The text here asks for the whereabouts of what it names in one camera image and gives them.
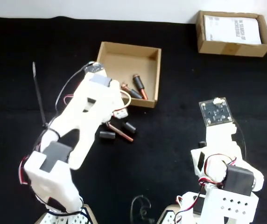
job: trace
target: black cloth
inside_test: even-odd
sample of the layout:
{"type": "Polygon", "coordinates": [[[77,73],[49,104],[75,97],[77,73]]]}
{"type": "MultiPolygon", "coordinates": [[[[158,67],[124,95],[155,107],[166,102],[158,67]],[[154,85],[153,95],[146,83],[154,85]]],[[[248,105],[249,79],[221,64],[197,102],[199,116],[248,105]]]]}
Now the black cloth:
{"type": "MultiPolygon", "coordinates": [[[[267,223],[267,55],[199,54],[195,25],[63,17],[0,19],[0,223],[34,223],[45,211],[19,185],[17,172],[42,131],[32,62],[50,120],[62,85],[96,60],[101,41],[162,48],[162,63],[156,108],[129,108],[138,132],[133,144],[96,138],[82,167],[72,172],[98,222],[129,223],[131,200],[141,194],[152,202],[148,216],[157,220],[176,195],[197,192],[190,150],[205,139],[198,102],[226,97],[244,132],[248,161],[265,176],[254,223],[267,223]]],[[[64,93],[72,93],[82,77],[64,93]]]]}

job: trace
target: open cardboard box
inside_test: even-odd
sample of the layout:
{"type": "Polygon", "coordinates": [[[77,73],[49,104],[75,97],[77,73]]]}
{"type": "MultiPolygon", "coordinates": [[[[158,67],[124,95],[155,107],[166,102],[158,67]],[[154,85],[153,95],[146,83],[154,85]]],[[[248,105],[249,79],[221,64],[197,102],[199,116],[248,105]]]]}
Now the open cardboard box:
{"type": "Polygon", "coordinates": [[[199,53],[263,57],[267,53],[267,25],[263,15],[254,13],[225,13],[199,11],[196,22],[199,53]],[[207,41],[205,37],[204,15],[222,17],[254,18],[258,21],[262,44],[228,43],[220,41],[207,41]]]}
{"type": "Polygon", "coordinates": [[[104,65],[108,77],[136,89],[133,75],[138,74],[145,86],[148,100],[132,98],[131,105],[154,108],[158,100],[162,50],[129,44],[102,42],[97,62],[104,65]]]}

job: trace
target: black cylinder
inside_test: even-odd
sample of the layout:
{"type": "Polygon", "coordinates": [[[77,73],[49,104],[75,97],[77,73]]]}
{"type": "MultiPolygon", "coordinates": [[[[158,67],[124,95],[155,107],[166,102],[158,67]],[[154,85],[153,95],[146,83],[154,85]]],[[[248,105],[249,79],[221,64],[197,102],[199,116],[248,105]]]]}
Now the black cylinder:
{"type": "Polygon", "coordinates": [[[143,97],[136,91],[136,90],[130,90],[129,94],[133,97],[133,98],[137,98],[137,99],[143,99],[143,97]]]}
{"type": "Polygon", "coordinates": [[[99,136],[103,139],[115,139],[116,133],[115,132],[100,131],[99,136]]]}
{"type": "Polygon", "coordinates": [[[144,85],[140,79],[140,76],[138,75],[133,75],[133,82],[135,84],[135,86],[137,87],[138,90],[144,89],[144,85]]]}
{"type": "Polygon", "coordinates": [[[207,143],[206,143],[206,141],[200,141],[200,142],[198,142],[198,146],[199,146],[199,148],[203,148],[203,147],[207,146],[207,143]]]}
{"type": "Polygon", "coordinates": [[[132,126],[132,124],[130,124],[130,123],[128,123],[128,122],[123,122],[122,123],[122,126],[126,129],[126,130],[128,130],[130,133],[135,133],[135,131],[137,130],[134,126],[132,126]]]}

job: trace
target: paper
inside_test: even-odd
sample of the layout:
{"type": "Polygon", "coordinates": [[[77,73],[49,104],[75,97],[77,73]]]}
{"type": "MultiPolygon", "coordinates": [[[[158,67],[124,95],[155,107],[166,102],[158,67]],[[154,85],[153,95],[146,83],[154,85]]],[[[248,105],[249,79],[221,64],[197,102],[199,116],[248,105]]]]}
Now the paper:
{"type": "Polygon", "coordinates": [[[261,44],[256,19],[204,15],[204,25],[208,41],[261,44]]]}

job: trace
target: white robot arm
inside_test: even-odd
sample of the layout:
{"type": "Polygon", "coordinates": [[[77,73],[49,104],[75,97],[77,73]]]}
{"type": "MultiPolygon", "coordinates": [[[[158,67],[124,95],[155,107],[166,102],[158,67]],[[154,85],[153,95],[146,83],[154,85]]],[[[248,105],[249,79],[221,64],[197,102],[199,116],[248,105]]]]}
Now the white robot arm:
{"type": "Polygon", "coordinates": [[[187,192],[177,196],[179,212],[170,212],[173,221],[162,223],[224,224],[227,217],[227,224],[249,224],[258,204],[253,191],[262,189],[264,176],[243,160],[240,147],[232,141],[237,128],[226,99],[199,105],[206,123],[206,146],[191,150],[191,156],[206,195],[187,192]]]}
{"type": "Polygon", "coordinates": [[[24,164],[37,199],[58,214],[82,209],[83,200],[73,184],[70,169],[80,168],[98,127],[108,122],[113,114],[119,118],[128,115],[119,82],[106,76],[102,64],[93,63],[85,72],[72,100],[48,125],[40,149],[33,151],[24,164]],[[73,129],[79,130],[79,141],[74,148],[57,142],[73,129]]]}

